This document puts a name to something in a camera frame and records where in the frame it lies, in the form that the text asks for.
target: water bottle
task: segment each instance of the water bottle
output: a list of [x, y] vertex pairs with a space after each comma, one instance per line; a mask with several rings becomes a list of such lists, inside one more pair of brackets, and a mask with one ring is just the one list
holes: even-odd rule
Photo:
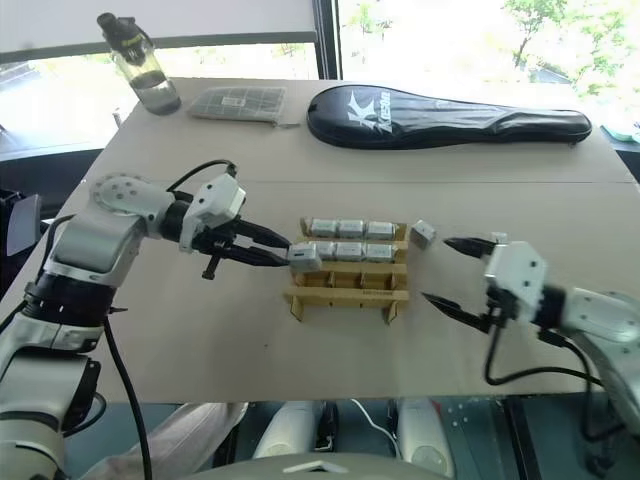
[[111, 47], [113, 61], [127, 78], [140, 102], [151, 113], [167, 115], [180, 108], [176, 87], [153, 54], [153, 43], [134, 18], [116, 18], [112, 13], [98, 17], [102, 36]]

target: white cable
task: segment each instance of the white cable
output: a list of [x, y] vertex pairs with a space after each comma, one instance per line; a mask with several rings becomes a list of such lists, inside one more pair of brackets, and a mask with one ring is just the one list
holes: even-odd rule
[[374, 428], [376, 430], [378, 430], [379, 432], [382, 432], [385, 434], [385, 436], [391, 440], [391, 443], [393, 443], [393, 449], [396, 451], [396, 458], [398, 460], [402, 460], [402, 455], [400, 454], [400, 449], [398, 448], [398, 442], [396, 442], [396, 439], [393, 438], [393, 435], [391, 435], [389, 432], [387, 432], [384, 428], [382, 428], [380, 425], [377, 425], [375, 423], [373, 423], [373, 420], [371, 420], [371, 417], [369, 416], [369, 413], [367, 412], [367, 410], [362, 406], [362, 404], [356, 400], [355, 398], [352, 398], [351, 401], [353, 403], [356, 404], [356, 406], [360, 409], [360, 411], [362, 412], [362, 414], [364, 415], [364, 417], [367, 419], [367, 421], [369, 422], [369, 425], [371, 425], [371, 428]]

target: black cable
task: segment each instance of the black cable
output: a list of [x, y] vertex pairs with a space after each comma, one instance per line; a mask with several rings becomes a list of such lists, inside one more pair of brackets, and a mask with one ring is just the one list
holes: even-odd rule
[[616, 433], [624, 430], [624, 424], [619, 423], [617, 425], [614, 425], [613, 427], [609, 427], [606, 430], [603, 430], [602, 432], [595, 434], [591, 433], [590, 424], [593, 411], [593, 385], [592, 382], [588, 379], [589, 377], [591, 377], [591, 367], [589, 366], [589, 362], [584, 356], [584, 353], [582, 353], [578, 349], [578, 347], [576, 347], [572, 343], [567, 342], [566, 348], [571, 350], [576, 355], [576, 357], [578, 357], [580, 363], [582, 363], [585, 376], [587, 377], [587, 380], [585, 381], [584, 400], [582, 404], [582, 416], [580, 419], [580, 432], [582, 433], [584, 439], [592, 443], [601, 442], [602, 440], [606, 440], [607, 438], [609, 438], [611, 435], [615, 435]]
[[209, 162], [205, 162], [202, 165], [198, 165], [197, 167], [192, 168], [191, 170], [189, 170], [187, 173], [185, 173], [183, 176], [181, 176], [178, 180], [173, 182], [171, 184], [171, 186], [169, 186], [169, 188], [167, 188], [167, 192], [173, 192], [176, 188], [178, 188], [184, 182], [189, 180], [189, 178], [193, 177], [196, 173], [204, 170], [205, 168], [213, 167], [214, 165], [226, 165], [227, 166], [227, 173], [229, 175], [231, 175], [232, 177], [236, 176], [237, 168], [236, 168], [236, 165], [232, 161], [224, 160], [224, 159], [211, 160]]
[[56, 218], [53, 222], [51, 222], [51, 225], [47, 230], [47, 241], [44, 246], [44, 254], [42, 255], [42, 261], [40, 262], [40, 268], [38, 269], [38, 275], [36, 276], [36, 278], [39, 278], [40, 275], [42, 275], [42, 272], [44, 272], [44, 264], [47, 263], [47, 259], [49, 258], [51, 249], [53, 248], [53, 242], [56, 238], [56, 230], [58, 229], [60, 224], [68, 222], [73, 217], [74, 215], [65, 215], [64, 217]]
[[491, 338], [491, 345], [489, 346], [487, 359], [484, 364], [484, 379], [489, 385], [504, 385], [505, 383], [509, 383], [514, 380], [528, 377], [530, 375], [536, 375], [539, 373], [561, 373], [563, 375], [571, 375], [574, 377], [582, 378], [585, 381], [585, 391], [582, 406], [582, 415], [580, 419], [580, 432], [582, 433], [584, 439], [588, 442], [600, 442], [624, 429], [623, 424], [618, 424], [614, 425], [613, 427], [607, 428], [602, 432], [596, 434], [591, 433], [590, 423], [593, 409], [593, 384], [602, 386], [602, 382], [591, 375], [591, 367], [589, 366], [589, 362], [584, 356], [584, 353], [582, 353], [580, 349], [578, 349], [578, 347], [576, 347], [571, 342], [563, 341], [561, 344], [559, 344], [559, 346], [568, 348], [578, 357], [580, 363], [582, 364], [584, 372], [579, 372], [577, 370], [571, 370], [569, 368], [563, 367], [537, 367], [515, 372], [510, 375], [505, 375], [504, 377], [493, 378], [491, 376], [491, 367], [493, 365], [493, 360], [495, 358], [498, 343], [500, 341], [500, 336], [502, 334], [501, 327], [496, 326], [494, 328], [495, 330], [493, 332], [493, 337]]
[[494, 329], [493, 337], [491, 338], [491, 345], [489, 346], [489, 351], [487, 353], [487, 359], [484, 363], [484, 379], [489, 385], [504, 385], [505, 383], [513, 382], [514, 380], [519, 380], [531, 375], [538, 375], [540, 373], [560, 373], [562, 375], [571, 375], [573, 377], [582, 378], [583, 380], [587, 380], [590, 384], [595, 383], [596, 385], [602, 386], [602, 382], [599, 379], [591, 376], [591, 371], [583, 373], [564, 367], [536, 367], [514, 372], [509, 375], [505, 375], [504, 377], [492, 377], [491, 367], [493, 366], [493, 360], [502, 334], [502, 328], [496, 326]]
[[136, 392], [133, 389], [133, 384], [127, 373], [127, 369], [124, 366], [120, 352], [116, 345], [116, 340], [113, 337], [113, 331], [109, 324], [109, 319], [104, 319], [104, 335], [107, 339], [107, 345], [109, 346], [109, 352], [113, 358], [113, 363], [116, 365], [116, 369], [122, 379], [122, 384], [127, 393], [129, 404], [131, 405], [131, 412], [133, 413], [133, 419], [136, 422], [136, 430], [138, 430], [138, 438], [140, 440], [140, 452], [142, 453], [142, 469], [144, 471], [144, 480], [151, 480], [151, 455], [149, 454], [149, 442], [147, 441], [147, 431], [144, 426], [144, 419], [142, 418], [142, 412], [140, 411], [140, 404], [136, 397]]
[[102, 416], [104, 415], [104, 412], [107, 411], [107, 401], [98, 392], [93, 394], [93, 398], [95, 398], [98, 402], [98, 405], [99, 405], [98, 412], [86, 422], [83, 422], [80, 425], [76, 425], [75, 427], [70, 428], [69, 430], [64, 432], [62, 434], [63, 437], [67, 438], [67, 437], [70, 437], [71, 435], [75, 435], [76, 433], [82, 432], [83, 430], [86, 430], [87, 428], [89, 428], [91, 425], [93, 425], [94, 423], [96, 423], [98, 420], [102, 418]]

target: wooden stand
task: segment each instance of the wooden stand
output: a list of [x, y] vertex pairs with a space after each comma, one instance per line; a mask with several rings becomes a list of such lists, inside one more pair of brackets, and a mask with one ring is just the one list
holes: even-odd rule
[[[300, 221], [302, 237], [298, 242], [358, 242], [347, 238], [315, 238], [310, 236], [304, 219]], [[387, 324], [409, 301], [407, 290], [407, 225], [396, 224], [394, 240], [366, 240], [368, 243], [391, 244], [396, 247], [394, 263], [323, 262], [322, 270], [293, 274], [294, 285], [284, 296], [291, 302], [291, 313], [299, 321], [305, 305], [321, 307], [373, 307], [384, 310]]]

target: battery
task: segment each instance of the battery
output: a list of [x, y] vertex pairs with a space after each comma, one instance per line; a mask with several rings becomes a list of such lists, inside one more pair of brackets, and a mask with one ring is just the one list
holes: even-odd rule
[[364, 259], [367, 262], [393, 263], [395, 253], [393, 245], [367, 243], [364, 246]]
[[396, 234], [396, 225], [391, 222], [368, 222], [367, 240], [393, 240]]
[[364, 248], [361, 242], [337, 242], [336, 260], [343, 262], [361, 262]]
[[364, 237], [364, 220], [338, 220], [338, 237]]
[[314, 242], [316, 244], [316, 250], [322, 260], [335, 260], [336, 258], [336, 244], [335, 242]]
[[317, 272], [322, 269], [322, 259], [315, 243], [297, 243], [287, 252], [289, 267], [293, 273]]
[[320, 220], [319, 218], [311, 220], [310, 231], [314, 237], [335, 237], [337, 230], [337, 220]]

